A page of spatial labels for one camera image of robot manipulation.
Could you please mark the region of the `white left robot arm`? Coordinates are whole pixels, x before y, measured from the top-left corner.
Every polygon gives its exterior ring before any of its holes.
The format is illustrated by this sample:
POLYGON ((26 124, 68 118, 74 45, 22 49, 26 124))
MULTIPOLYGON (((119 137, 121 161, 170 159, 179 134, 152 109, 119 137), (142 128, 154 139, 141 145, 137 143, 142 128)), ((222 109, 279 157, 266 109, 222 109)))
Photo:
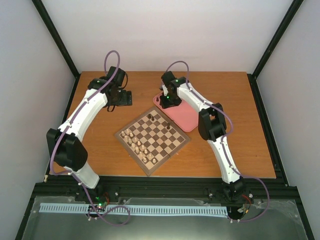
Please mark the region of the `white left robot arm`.
POLYGON ((104 188, 98 185, 100 177, 88 163, 88 152, 82 144, 92 121, 101 109, 132 105, 132 93, 125 90, 128 74, 115 66, 105 76, 94 78, 74 112, 57 129, 46 134, 50 163, 64 168, 64 172, 84 185, 92 201, 103 198, 104 188))

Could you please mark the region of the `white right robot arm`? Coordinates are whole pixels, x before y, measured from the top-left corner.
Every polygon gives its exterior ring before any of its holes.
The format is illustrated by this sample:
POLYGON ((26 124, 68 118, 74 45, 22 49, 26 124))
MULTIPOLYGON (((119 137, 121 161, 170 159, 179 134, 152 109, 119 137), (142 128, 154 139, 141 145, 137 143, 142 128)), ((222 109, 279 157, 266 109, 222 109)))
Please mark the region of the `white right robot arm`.
POLYGON ((222 105, 207 100, 185 77, 177 78, 171 71, 166 71, 161 80, 160 106, 163 109, 177 107, 184 101, 198 113, 199 135, 210 145, 225 183, 221 192, 226 201, 237 201, 245 191, 245 184, 229 149, 222 105))

